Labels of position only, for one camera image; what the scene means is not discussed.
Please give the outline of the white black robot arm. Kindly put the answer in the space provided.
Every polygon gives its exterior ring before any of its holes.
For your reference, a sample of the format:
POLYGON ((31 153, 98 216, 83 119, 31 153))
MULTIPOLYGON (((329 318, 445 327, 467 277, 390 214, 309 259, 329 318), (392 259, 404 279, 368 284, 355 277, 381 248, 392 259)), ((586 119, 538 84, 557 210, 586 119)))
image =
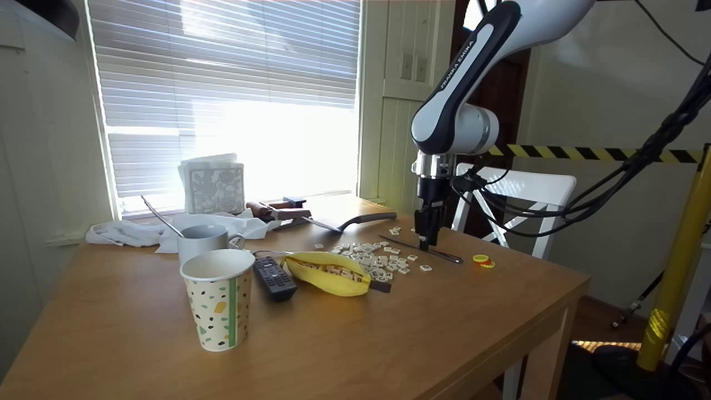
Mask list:
POLYGON ((471 93, 502 59, 561 39, 591 6, 592 0, 500 0, 481 13, 410 120, 418 148, 410 167, 418 177, 416 236, 421 249, 438 244, 445 191, 452 177, 450 159, 484 153, 497 139, 497 117, 468 104, 471 93))

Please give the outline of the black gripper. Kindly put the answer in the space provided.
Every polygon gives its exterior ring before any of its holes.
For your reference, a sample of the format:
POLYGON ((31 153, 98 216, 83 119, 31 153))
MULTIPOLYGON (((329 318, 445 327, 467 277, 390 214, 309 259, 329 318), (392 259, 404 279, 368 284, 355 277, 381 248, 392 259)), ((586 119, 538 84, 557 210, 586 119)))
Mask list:
POLYGON ((447 178, 418 180, 416 231, 418 231, 419 251, 427 251, 429 244, 432 248, 438 244, 440 227, 447 210, 447 189, 449 189, 447 178))

